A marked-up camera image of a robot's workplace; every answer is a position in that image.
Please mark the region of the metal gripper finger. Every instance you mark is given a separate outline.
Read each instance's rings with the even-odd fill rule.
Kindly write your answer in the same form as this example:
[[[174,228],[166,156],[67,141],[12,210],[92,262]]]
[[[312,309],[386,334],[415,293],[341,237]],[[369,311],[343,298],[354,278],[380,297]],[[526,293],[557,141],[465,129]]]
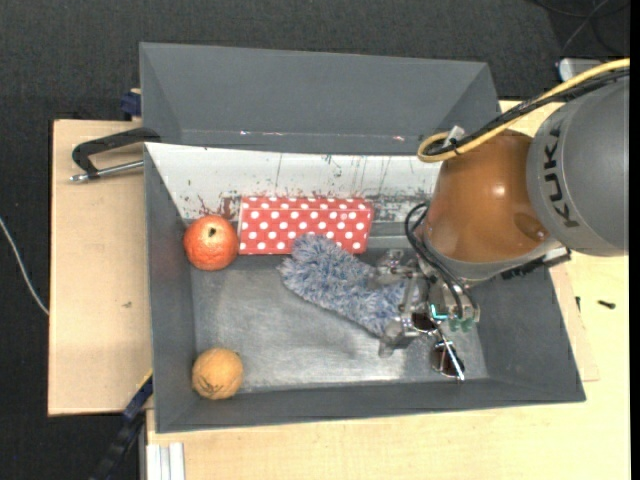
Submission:
[[[414,339],[425,334],[426,331],[419,329],[411,316],[394,317],[386,324],[379,340],[378,356],[389,358],[397,349],[407,348]]]
[[[375,285],[385,287],[419,278],[415,256],[404,249],[387,250],[375,264]]]

